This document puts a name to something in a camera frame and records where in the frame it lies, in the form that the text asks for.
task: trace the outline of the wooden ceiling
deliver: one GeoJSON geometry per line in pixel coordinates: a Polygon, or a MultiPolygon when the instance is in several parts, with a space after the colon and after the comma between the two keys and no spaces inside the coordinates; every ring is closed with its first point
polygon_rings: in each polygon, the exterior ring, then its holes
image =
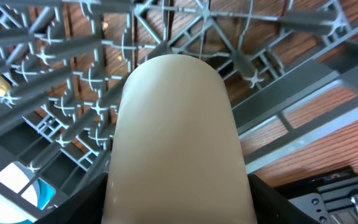
{"type": "MultiPolygon", "coordinates": [[[[322,2],[325,1],[295,0],[294,8],[298,10],[310,10],[316,8],[322,2]]],[[[341,0],[340,2],[349,22],[358,18],[358,0],[341,0]]],[[[174,5],[196,7],[196,4],[192,0],[174,0],[174,5]]],[[[220,11],[245,12],[246,5],[246,0],[211,0],[211,9],[220,11]]],[[[285,1],[283,0],[254,0],[253,13],[279,16],[283,13],[284,7],[285,1]]],[[[41,9],[42,8],[33,8],[31,9],[31,14],[35,16],[41,9]]],[[[91,25],[83,17],[78,4],[65,4],[63,15],[65,17],[67,36],[91,34],[91,25]]],[[[154,11],[147,13],[147,21],[156,28],[160,35],[162,35],[161,18],[162,14],[160,12],[154,11]]],[[[175,35],[180,28],[189,23],[192,18],[192,15],[174,14],[171,36],[175,35]]],[[[108,27],[104,30],[104,38],[121,41],[122,33],[126,27],[126,15],[106,14],[103,20],[108,24],[108,27]]],[[[243,22],[241,19],[218,19],[218,23],[233,44],[237,44],[243,22]]],[[[134,27],[137,29],[136,36],[133,36],[135,40],[142,43],[154,42],[153,38],[139,23],[134,22],[134,27]]],[[[244,39],[243,51],[250,54],[255,49],[261,47],[266,40],[277,34],[278,28],[277,25],[269,24],[268,22],[251,21],[249,31],[244,39]]],[[[294,34],[275,46],[273,50],[286,65],[315,46],[317,42],[318,40],[311,34],[294,34]]],[[[197,50],[198,46],[199,43],[197,42],[190,48],[197,50]]],[[[218,37],[216,31],[213,29],[207,31],[205,50],[214,51],[222,49],[225,49],[225,45],[218,37]]],[[[341,47],[337,47],[322,58],[319,58],[319,60],[325,60],[340,50],[341,47]]],[[[148,52],[147,50],[140,50],[137,57],[143,58],[148,52]]],[[[106,72],[124,75],[126,73],[126,64],[122,60],[121,50],[105,47],[105,54],[107,61],[106,72]]],[[[71,66],[76,70],[86,70],[90,67],[92,61],[93,54],[84,54],[74,58],[71,61],[71,66]]],[[[114,84],[114,81],[110,81],[109,87],[114,84]]],[[[239,75],[232,76],[225,81],[225,84],[232,104],[236,104],[250,94],[248,84],[239,75]]],[[[62,84],[53,88],[50,94],[62,96],[65,89],[66,85],[62,84]]],[[[78,99],[97,99],[96,93],[91,91],[88,83],[81,81],[78,77],[75,79],[75,95],[78,99]]],[[[312,116],[318,116],[332,109],[335,105],[349,100],[354,95],[346,90],[339,89],[330,91],[326,96],[325,99],[314,100],[313,104],[308,105],[303,111],[294,114],[294,122],[298,124],[305,123],[313,119],[312,116]]],[[[80,113],[83,113],[84,110],[87,109],[88,108],[80,109],[80,113]]],[[[114,122],[116,118],[114,114],[112,114],[112,116],[114,122]]],[[[243,152],[244,154],[250,153],[281,135],[283,135],[283,128],[280,127],[280,124],[267,126],[247,137],[247,139],[242,140],[243,152]]],[[[352,165],[358,172],[358,122],[263,167],[258,170],[256,174],[270,185],[281,185],[347,165],[352,165]]]]}

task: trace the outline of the beige cylindrical object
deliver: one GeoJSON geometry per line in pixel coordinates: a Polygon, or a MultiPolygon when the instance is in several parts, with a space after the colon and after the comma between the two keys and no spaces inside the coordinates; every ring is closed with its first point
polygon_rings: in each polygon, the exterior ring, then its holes
{"type": "Polygon", "coordinates": [[[133,71],[111,158],[104,224],[257,223],[226,88],[201,60],[133,71]]]}

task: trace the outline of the black metal part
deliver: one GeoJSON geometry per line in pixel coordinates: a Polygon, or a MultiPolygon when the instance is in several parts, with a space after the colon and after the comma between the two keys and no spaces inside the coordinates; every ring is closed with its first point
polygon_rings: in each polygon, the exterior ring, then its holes
{"type": "Polygon", "coordinates": [[[322,215],[322,217],[325,218],[325,223],[329,223],[328,216],[349,212],[356,208],[352,200],[355,195],[358,195],[358,174],[351,167],[343,167],[275,189],[290,201],[298,199],[297,204],[301,205],[300,207],[313,209],[310,212],[303,210],[307,214],[313,213],[317,209],[320,209],[318,211],[320,214],[324,214],[326,211],[326,215],[322,215]],[[315,195],[316,197],[310,199],[305,195],[315,195]],[[299,200],[302,197],[305,199],[303,203],[299,200]],[[324,205],[324,208],[316,208],[316,205],[321,204],[324,205]]]}
{"type": "Polygon", "coordinates": [[[254,208],[260,224],[318,223],[269,187],[256,175],[248,175],[254,208]]]}

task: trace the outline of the wood grain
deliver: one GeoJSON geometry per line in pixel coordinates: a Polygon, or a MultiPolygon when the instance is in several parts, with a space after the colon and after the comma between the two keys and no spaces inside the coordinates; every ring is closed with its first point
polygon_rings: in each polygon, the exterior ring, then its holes
{"type": "MultiPolygon", "coordinates": [[[[286,4],[284,0],[254,0],[254,13],[263,15],[282,15],[283,8],[286,4]]],[[[297,10],[310,10],[320,5],[323,0],[295,0],[294,8],[297,10]]],[[[341,0],[343,10],[350,21],[358,18],[358,0],[341,0]]],[[[175,0],[175,6],[197,7],[192,0],[175,0]]],[[[211,0],[211,8],[220,11],[247,12],[245,0],[211,0]]],[[[90,24],[82,16],[81,9],[77,4],[66,4],[64,7],[66,35],[68,37],[78,35],[89,35],[90,24]]],[[[155,28],[157,33],[162,36],[161,12],[148,12],[147,22],[155,28]]],[[[174,13],[172,33],[174,36],[179,30],[189,23],[194,16],[191,14],[174,13]]],[[[126,17],[123,15],[108,14],[104,15],[103,20],[108,23],[108,28],[104,31],[104,38],[121,41],[122,32],[125,29],[126,17]]],[[[228,39],[237,45],[240,28],[244,22],[242,19],[218,18],[217,22],[222,26],[224,33],[228,39]]],[[[153,44],[155,41],[148,34],[146,29],[138,22],[134,22],[137,29],[137,35],[134,40],[142,43],[153,44]]],[[[279,26],[260,21],[252,21],[250,29],[244,39],[243,51],[251,54],[253,51],[263,46],[264,42],[278,33],[279,26]]],[[[308,49],[314,47],[319,42],[318,39],[310,34],[293,34],[287,37],[283,42],[273,48],[273,50],[282,59],[285,65],[292,62],[308,49]]],[[[199,42],[191,46],[192,49],[198,49],[199,42]]],[[[224,50],[226,49],[222,40],[218,37],[215,30],[210,29],[206,33],[205,51],[224,50]]],[[[330,55],[334,55],[342,50],[341,46],[333,49],[320,60],[327,59],[330,55]]],[[[122,58],[121,51],[105,47],[106,55],[106,71],[124,75],[126,73],[126,65],[120,60],[122,58]]],[[[143,58],[150,50],[140,50],[137,58],[143,58]]],[[[80,55],[71,61],[71,66],[77,70],[86,70],[93,61],[92,54],[80,55]]],[[[75,79],[76,89],[75,96],[78,99],[96,100],[96,93],[90,90],[88,84],[79,79],[75,79]]],[[[232,104],[249,96],[252,92],[246,81],[241,79],[238,74],[225,81],[227,92],[232,104]]],[[[63,95],[65,84],[56,86],[51,90],[51,94],[55,96],[63,95]]],[[[309,122],[313,118],[321,115],[325,111],[333,109],[335,106],[354,97],[354,94],[348,91],[330,91],[326,93],[327,97],[323,100],[314,100],[306,105],[302,110],[289,114],[289,119],[294,127],[299,127],[309,122]]],[[[244,153],[250,153],[257,150],[264,144],[273,141],[275,138],[285,134],[285,130],[279,122],[258,130],[255,133],[241,140],[244,153]]],[[[296,151],[295,153],[279,159],[274,163],[263,167],[255,173],[264,179],[270,185],[280,185],[297,179],[302,179],[311,175],[326,172],[342,166],[352,165],[358,172],[358,121],[340,129],[325,138],[316,141],[309,146],[296,151]]]]}

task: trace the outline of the bolt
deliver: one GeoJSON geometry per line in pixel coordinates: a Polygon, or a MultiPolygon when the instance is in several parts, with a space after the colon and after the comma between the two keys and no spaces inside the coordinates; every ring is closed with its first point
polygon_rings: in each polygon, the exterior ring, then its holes
{"type": "Polygon", "coordinates": [[[109,23],[103,21],[102,22],[102,30],[105,31],[108,27],[109,27],[109,23]]]}
{"type": "Polygon", "coordinates": [[[320,220],[321,224],[327,223],[327,218],[326,217],[320,217],[319,220],[320,220]]]}
{"type": "Polygon", "coordinates": [[[331,175],[331,178],[332,178],[332,179],[335,179],[335,178],[338,178],[338,177],[341,177],[341,175],[340,175],[340,174],[333,174],[333,175],[331,175]]]}
{"type": "Polygon", "coordinates": [[[320,201],[319,201],[317,198],[315,198],[315,199],[313,199],[313,200],[311,201],[311,203],[312,203],[313,205],[317,205],[317,204],[320,203],[320,201]]]}

